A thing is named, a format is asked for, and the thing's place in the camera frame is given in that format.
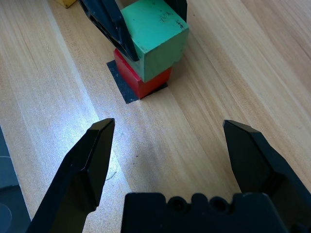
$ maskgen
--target wooden table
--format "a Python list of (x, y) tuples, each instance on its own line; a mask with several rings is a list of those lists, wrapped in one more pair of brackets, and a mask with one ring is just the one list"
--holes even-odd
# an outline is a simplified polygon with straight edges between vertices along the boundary
[(31, 217), (93, 122), (116, 119), (102, 201), (85, 232), (120, 231), (124, 195), (239, 192), (222, 129), (261, 131), (311, 190), (310, 0), (188, 0), (169, 87), (124, 103), (113, 46), (78, 3), (0, 0), (0, 125)]

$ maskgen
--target yellow object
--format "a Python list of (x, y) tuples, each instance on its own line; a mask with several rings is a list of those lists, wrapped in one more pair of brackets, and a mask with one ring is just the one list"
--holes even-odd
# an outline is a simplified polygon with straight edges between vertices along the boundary
[(60, 4), (62, 4), (63, 7), (68, 8), (77, 0), (56, 0), (56, 1)]

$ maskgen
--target screw hole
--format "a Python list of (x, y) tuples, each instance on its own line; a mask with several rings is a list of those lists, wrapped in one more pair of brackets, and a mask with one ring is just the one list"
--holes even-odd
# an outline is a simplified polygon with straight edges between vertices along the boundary
[(167, 205), (170, 209), (173, 209), (180, 213), (184, 213), (187, 210), (187, 203), (181, 197), (171, 198)]
[(214, 209), (215, 211), (221, 214), (225, 214), (229, 212), (229, 204), (220, 197), (212, 198), (209, 204), (212, 207), (212, 209)]

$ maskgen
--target scuff mark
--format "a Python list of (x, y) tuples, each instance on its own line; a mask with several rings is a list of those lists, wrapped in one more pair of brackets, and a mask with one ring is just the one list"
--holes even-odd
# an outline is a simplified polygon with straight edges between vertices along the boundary
[(115, 171), (109, 178), (106, 179), (106, 181), (111, 180), (116, 174), (117, 174), (117, 172)]

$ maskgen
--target black mat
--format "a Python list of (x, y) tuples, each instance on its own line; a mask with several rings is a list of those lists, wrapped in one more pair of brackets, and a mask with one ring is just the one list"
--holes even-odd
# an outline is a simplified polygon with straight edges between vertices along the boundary
[[(131, 103), (131, 102), (134, 102), (134, 101), (137, 101), (138, 100), (138, 97), (135, 95), (135, 93), (132, 91), (132, 89), (130, 88), (130, 86), (126, 83), (126, 81), (123, 80), (121, 74), (119, 73), (118, 71), (118, 68), (117, 68), (117, 64), (116, 64), (116, 61), (113, 60), (111, 62), (108, 62), (107, 63), (107, 66), (118, 86), (118, 89), (119, 91), (121, 92), (122, 96), (123, 96), (123, 99), (125, 101), (125, 103)], [(163, 89), (167, 87), (167, 83), (164, 83), (163, 85), (161, 85), (160, 87), (158, 87), (156, 90), (154, 90), (153, 92), (151, 92), (149, 95)]]
[(0, 127), (0, 233), (24, 233), (29, 224), (30, 217)]

